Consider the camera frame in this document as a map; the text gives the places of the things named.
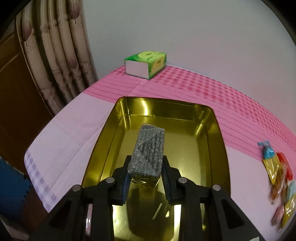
red packet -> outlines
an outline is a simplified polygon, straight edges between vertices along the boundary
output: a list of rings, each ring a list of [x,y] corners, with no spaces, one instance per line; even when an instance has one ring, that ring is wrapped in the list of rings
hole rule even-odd
[[[286,175],[287,180],[288,181],[292,180],[293,179],[293,173],[292,173],[292,170],[290,168],[290,165],[289,165],[285,155],[283,153],[281,153],[281,152],[277,152],[276,154],[277,154],[277,156],[279,158],[279,161],[284,163],[286,165],[286,167],[287,167],[287,175]]]

tissue box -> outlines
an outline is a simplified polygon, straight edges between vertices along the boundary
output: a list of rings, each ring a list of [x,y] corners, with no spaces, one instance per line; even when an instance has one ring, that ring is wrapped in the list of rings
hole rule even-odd
[[[144,51],[124,60],[126,73],[151,79],[166,66],[166,53]]]

pink tablecloth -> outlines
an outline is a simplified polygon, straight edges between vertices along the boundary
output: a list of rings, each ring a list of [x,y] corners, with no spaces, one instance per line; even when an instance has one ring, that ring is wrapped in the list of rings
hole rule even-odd
[[[80,184],[94,144],[116,100],[122,96],[169,98],[210,106],[226,145],[231,197],[266,240],[281,235],[270,220],[277,205],[268,201],[269,178],[258,141],[269,140],[296,173],[296,137],[254,100],[208,77],[167,66],[151,80],[120,67],[71,101],[36,137],[25,166],[45,209],[50,211]]]
[[[121,67],[84,93],[115,103],[122,96],[176,99],[210,106],[217,117],[225,145],[262,160],[258,141],[269,140],[283,152],[296,173],[296,137],[270,111],[243,93],[206,76],[167,66],[151,80],[125,74]]]

curtain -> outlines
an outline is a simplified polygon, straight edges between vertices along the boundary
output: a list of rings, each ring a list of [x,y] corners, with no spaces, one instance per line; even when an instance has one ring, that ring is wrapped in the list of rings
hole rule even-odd
[[[96,81],[78,0],[33,0],[16,24],[23,53],[45,103],[56,115]]]

blue packet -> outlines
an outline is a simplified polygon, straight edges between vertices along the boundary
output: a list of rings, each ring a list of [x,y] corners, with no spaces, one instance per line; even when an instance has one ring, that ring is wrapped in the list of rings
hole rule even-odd
[[[269,141],[258,142],[258,145],[262,149],[262,153],[263,153],[264,159],[272,158],[275,155],[275,152],[272,149]]]
[[[286,202],[288,202],[295,193],[296,193],[296,181],[292,180],[291,182],[289,182]]]

